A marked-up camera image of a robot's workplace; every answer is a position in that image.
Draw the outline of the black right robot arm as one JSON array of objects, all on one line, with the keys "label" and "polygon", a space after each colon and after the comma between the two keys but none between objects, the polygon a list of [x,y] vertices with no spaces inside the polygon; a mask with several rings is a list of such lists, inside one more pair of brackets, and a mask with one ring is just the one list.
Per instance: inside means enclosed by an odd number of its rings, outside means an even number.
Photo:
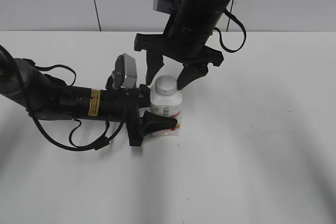
[{"label": "black right robot arm", "polygon": [[244,25],[227,10],[231,0],[153,0],[153,9],[169,14],[162,34],[137,34],[134,50],[146,51],[146,85],[150,85],[168,57],[182,63],[177,79],[182,90],[208,73],[208,64],[218,67],[224,56],[221,51],[206,46],[222,15],[241,29]]}]

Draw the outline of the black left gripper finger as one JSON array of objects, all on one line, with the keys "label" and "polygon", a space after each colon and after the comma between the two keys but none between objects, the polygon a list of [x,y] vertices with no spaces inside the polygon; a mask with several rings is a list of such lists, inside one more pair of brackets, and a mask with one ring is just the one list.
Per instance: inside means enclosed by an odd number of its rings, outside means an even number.
[{"label": "black left gripper finger", "polygon": [[151,99],[150,99],[150,93],[151,89],[141,84],[139,86],[139,108],[149,108],[151,105]]},{"label": "black left gripper finger", "polygon": [[142,117],[141,136],[145,137],[158,131],[170,130],[175,128],[176,125],[177,119],[175,118],[159,116],[145,111]]}]

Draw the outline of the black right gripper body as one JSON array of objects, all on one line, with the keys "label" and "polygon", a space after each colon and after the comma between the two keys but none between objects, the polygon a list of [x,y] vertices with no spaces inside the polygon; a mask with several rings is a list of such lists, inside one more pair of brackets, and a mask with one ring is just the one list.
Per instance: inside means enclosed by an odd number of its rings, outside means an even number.
[{"label": "black right gripper body", "polygon": [[166,56],[180,63],[208,64],[218,67],[224,61],[223,53],[212,49],[204,43],[195,46],[187,38],[174,37],[170,32],[175,28],[174,11],[165,26],[162,34],[137,34],[134,40],[135,51],[146,51],[149,66],[163,66],[163,57]]}]

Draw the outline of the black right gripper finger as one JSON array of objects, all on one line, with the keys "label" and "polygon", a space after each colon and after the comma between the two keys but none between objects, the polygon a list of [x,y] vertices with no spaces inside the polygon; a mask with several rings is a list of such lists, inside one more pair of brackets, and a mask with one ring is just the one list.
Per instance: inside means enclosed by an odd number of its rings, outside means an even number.
[{"label": "black right gripper finger", "polygon": [[148,50],[146,52],[146,85],[149,86],[155,75],[159,72],[159,70],[164,66],[163,56],[160,53],[157,53],[152,50]]},{"label": "black right gripper finger", "polygon": [[183,90],[191,82],[206,76],[207,73],[207,64],[184,64],[183,69],[177,79],[177,89]]}]

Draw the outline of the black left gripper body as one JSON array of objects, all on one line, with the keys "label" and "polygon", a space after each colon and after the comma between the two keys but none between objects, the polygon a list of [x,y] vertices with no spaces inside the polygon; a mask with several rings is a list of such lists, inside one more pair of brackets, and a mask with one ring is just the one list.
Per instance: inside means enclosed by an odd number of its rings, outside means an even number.
[{"label": "black left gripper body", "polygon": [[110,122],[118,122],[119,126],[115,132],[106,137],[105,141],[111,141],[115,138],[123,125],[127,127],[127,133],[130,146],[141,146],[143,136],[141,135],[141,119],[139,108],[143,101],[144,95],[140,89],[119,89],[119,90],[102,90],[100,97],[100,118],[106,122],[106,128]]}]

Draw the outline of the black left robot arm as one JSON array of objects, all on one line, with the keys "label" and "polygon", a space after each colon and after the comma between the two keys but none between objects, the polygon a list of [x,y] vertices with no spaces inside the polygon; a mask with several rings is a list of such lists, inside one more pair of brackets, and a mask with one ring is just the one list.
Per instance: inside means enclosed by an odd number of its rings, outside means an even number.
[{"label": "black left robot arm", "polygon": [[26,95],[39,120],[99,120],[120,122],[127,127],[129,144],[141,146],[143,138],[151,133],[170,130],[177,120],[148,111],[140,116],[140,108],[150,106],[150,89],[145,85],[131,89],[112,86],[114,76],[107,80],[104,90],[76,87],[49,74],[49,68],[38,67],[29,59],[15,59],[22,75]]}]

